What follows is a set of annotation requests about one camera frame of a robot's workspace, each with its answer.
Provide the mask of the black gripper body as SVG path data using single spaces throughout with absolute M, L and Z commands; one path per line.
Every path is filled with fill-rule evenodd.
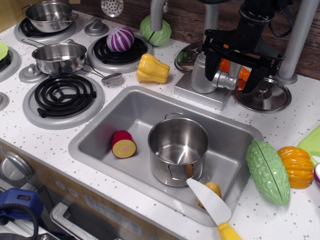
M 254 15 L 252 12 L 241 12 L 240 20 L 234 30 L 205 31 L 203 51 L 214 49 L 221 52 L 222 59 L 228 59 L 232 54 L 239 53 L 240 60 L 245 55 L 254 55 L 271 60 L 278 65 L 285 59 L 284 53 L 267 44 L 262 38 L 265 25 L 271 22 L 272 18 L 262 15 Z

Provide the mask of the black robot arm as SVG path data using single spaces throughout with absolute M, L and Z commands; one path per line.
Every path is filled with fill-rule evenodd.
M 266 43 L 262 33 L 279 11 L 292 24 L 293 19 L 286 9 L 291 4 L 291 0 L 245 0 L 239 7 L 240 19 L 236 29 L 206 29 L 202 44 L 206 56 L 205 77 L 214 80 L 222 59 L 251 68 L 244 94 L 251 93 L 265 78 L 275 76 L 286 57 Z

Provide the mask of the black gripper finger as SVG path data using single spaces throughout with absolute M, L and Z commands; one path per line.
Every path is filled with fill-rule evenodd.
M 222 55 L 221 52 L 216 51 L 215 49 L 207 48 L 204 51 L 206 56 L 205 58 L 205 77 L 212 81 L 215 74 L 219 70 Z
M 242 93 L 249 94 L 262 80 L 271 75 L 272 63 L 270 61 L 257 61 L 246 62 L 244 65 L 251 68 L 251 72 Z

